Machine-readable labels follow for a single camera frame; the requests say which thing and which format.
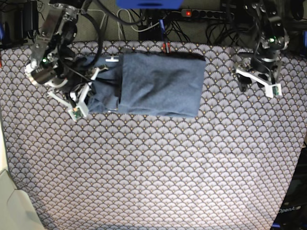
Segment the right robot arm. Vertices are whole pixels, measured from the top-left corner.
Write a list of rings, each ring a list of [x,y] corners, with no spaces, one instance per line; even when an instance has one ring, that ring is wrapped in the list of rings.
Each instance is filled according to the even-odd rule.
[[[33,85],[49,87],[48,95],[70,109],[82,104],[94,109],[115,109],[120,96],[120,81],[103,72],[99,64],[103,50],[103,33],[88,13],[90,0],[52,0],[41,34],[32,48],[25,74]],[[79,16],[86,18],[97,32],[93,57],[76,57],[70,49],[78,28]]]

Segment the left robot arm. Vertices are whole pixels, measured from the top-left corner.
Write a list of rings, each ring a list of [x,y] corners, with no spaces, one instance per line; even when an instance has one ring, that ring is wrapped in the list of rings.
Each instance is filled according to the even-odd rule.
[[[236,66],[239,87],[245,92],[247,86],[256,81],[260,88],[269,86],[273,95],[280,95],[277,77],[281,69],[280,53],[286,50],[289,36],[282,18],[271,0],[246,0],[245,9],[253,18],[257,28],[256,46],[252,53],[241,52],[242,58],[250,58],[250,64]]]

